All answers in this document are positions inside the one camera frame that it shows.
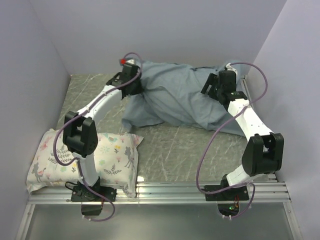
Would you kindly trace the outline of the blue-grey pillowcase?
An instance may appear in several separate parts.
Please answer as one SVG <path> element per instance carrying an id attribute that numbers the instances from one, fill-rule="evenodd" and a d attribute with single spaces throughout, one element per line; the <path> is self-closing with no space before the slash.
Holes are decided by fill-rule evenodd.
<path id="1" fill-rule="evenodd" d="M 218 74 L 224 64 L 193 67 L 144 60 L 140 66 L 144 91 L 129 97 L 121 119 L 127 130 L 168 123 L 215 131 L 232 118 L 217 100 L 201 93 L 209 74 Z"/>

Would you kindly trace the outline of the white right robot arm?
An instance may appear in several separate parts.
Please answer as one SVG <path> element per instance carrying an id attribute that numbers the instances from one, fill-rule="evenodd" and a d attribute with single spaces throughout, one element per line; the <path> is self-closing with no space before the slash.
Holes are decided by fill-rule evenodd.
<path id="1" fill-rule="evenodd" d="M 274 133 L 258 117 L 243 91 L 237 91 L 236 73 L 222 70 L 210 73 L 201 93 L 217 100 L 234 118 L 244 133 L 247 145 L 241 164 L 225 176 L 226 184 L 220 187 L 220 194 L 226 200 L 238 194 L 241 184 L 256 177 L 277 172 L 282 167 L 284 137 Z"/>

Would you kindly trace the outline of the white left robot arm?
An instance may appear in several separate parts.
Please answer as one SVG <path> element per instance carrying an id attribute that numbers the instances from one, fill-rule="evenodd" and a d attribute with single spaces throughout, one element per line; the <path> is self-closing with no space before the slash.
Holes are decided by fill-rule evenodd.
<path id="1" fill-rule="evenodd" d="M 113 76 L 91 102 L 77 112 L 69 111 L 64 117 L 62 142 L 74 157 L 78 188 L 89 201 L 96 201 L 102 193 L 94 160 L 99 142 L 96 122 L 123 98 L 143 92 L 141 75 L 141 66 L 124 63 L 122 71 Z"/>

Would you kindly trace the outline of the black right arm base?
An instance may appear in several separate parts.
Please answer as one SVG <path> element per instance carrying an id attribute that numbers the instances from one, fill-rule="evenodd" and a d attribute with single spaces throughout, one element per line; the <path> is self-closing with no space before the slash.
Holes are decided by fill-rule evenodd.
<path id="1" fill-rule="evenodd" d="M 241 212 L 240 201 L 248 201 L 249 191 L 247 186 L 231 188 L 226 191 L 217 192 L 224 188 L 223 185 L 205 185 L 202 188 L 206 192 L 205 200 L 207 202 L 217 202 L 217 209 L 223 218 L 237 218 L 243 214 Z"/>

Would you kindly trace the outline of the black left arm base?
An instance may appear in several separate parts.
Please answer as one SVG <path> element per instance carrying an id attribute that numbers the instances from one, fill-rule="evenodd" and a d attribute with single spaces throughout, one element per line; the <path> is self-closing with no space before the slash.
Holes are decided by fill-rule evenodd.
<path id="1" fill-rule="evenodd" d="M 67 181 L 64 186 L 71 190 L 70 201 L 72 203 L 81 203 L 81 213 L 85 217 L 99 216 L 103 210 L 105 199 L 89 191 L 82 183 L 73 183 Z M 117 190 L 112 187 L 101 186 L 100 181 L 90 187 L 91 190 L 104 196 L 111 202 L 116 200 Z"/>

